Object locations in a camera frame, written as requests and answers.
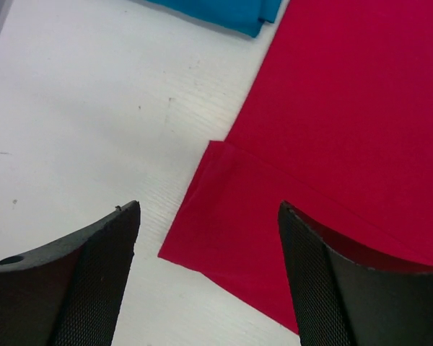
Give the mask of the red t shirt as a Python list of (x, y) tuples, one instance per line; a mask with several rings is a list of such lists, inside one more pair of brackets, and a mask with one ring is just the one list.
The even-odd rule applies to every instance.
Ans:
[(298, 330), (277, 213), (433, 265), (433, 1), (291, 1), (159, 257)]

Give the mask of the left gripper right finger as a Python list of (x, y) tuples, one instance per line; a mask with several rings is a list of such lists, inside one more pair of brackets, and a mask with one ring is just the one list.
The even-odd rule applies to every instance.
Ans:
[(433, 345), (433, 266), (371, 249), (288, 202), (278, 225), (303, 345)]

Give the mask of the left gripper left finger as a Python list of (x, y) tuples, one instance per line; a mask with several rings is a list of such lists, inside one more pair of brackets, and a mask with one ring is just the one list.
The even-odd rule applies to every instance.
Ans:
[(111, 345), (140, 205), (0, 261), (0, 345)]

